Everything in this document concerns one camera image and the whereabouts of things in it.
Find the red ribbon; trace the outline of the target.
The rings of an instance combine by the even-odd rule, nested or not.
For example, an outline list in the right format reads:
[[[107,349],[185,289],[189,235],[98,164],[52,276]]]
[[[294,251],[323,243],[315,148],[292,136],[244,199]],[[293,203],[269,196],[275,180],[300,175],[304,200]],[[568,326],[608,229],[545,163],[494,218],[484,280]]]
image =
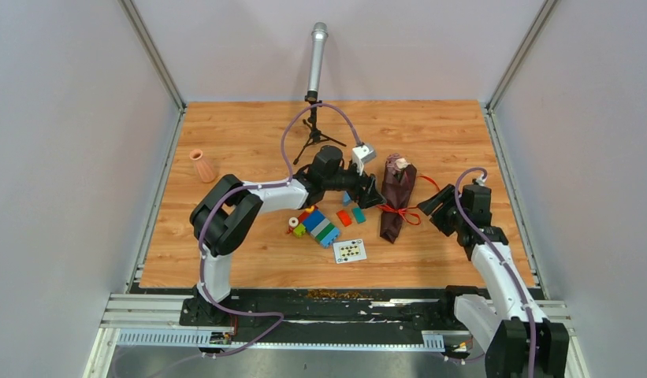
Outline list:
[[[435,186],[438,191],[441,189],[438,183],[429,176],[419,175],[418,178],[428,181],[433,186]],[[395,209],[388,204],[383,204],[378,205],[377,208],[384,213],[393,213],[398,215],[403,221],[406,221],[410,225],[418,226],[422,223],[420,215],[415,212],[415,206]]]

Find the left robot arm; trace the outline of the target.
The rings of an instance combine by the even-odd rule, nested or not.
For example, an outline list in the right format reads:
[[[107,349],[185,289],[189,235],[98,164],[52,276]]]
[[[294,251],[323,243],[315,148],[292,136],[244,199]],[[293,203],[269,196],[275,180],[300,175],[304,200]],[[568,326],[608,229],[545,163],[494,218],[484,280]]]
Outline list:
[[[254,183],[232,174],[223,176],[191,212],[190,222],[200,252],[199,281],[196,290],[203,299],[200,315],[212,325],[224,324],[230,310],[229,275],[232,253],[246,239],[257,216],[281,210],[304,210],[317,205],[328,191],[349,194],[359,208],[385,204],[377,189],[376,176],[364,171],[376,152],[369,144],[351,151],[349,165],[342,151],[323,146],[313,161],[282,181]]]

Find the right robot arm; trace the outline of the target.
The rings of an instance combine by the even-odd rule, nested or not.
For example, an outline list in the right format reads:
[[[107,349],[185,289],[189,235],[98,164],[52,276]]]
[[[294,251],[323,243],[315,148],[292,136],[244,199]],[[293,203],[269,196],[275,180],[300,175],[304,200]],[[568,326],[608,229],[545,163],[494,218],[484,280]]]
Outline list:
[[[492,224],[491,204],[491,189],[478,183],[449,184],[418,204],[442,234],[456,236],[489,293],[448,287],[439,318],[448,328],[470,331],[488,377],[563,377],[569,333],[548,318],[520,277],[506,235]]]

